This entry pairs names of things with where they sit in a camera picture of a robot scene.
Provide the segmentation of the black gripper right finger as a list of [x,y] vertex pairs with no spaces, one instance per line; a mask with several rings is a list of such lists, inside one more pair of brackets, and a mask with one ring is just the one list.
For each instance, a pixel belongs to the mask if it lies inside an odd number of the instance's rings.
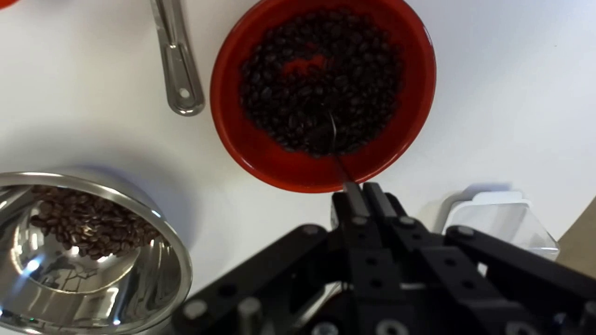
[[383,192],[378,183],[364,183],[363,192],[376,218],[389,222],[396,222],[402,218],[402,209],[396,199],[391,194]]

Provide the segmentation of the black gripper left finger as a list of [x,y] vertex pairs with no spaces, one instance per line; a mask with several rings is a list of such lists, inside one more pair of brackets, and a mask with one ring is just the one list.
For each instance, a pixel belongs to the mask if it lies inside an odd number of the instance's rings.
[[351,209],[350,209],[350,201],[348,196],[342,192],[337,192],[331,196],[331,227],[338,229],[346,224],[351,222]]

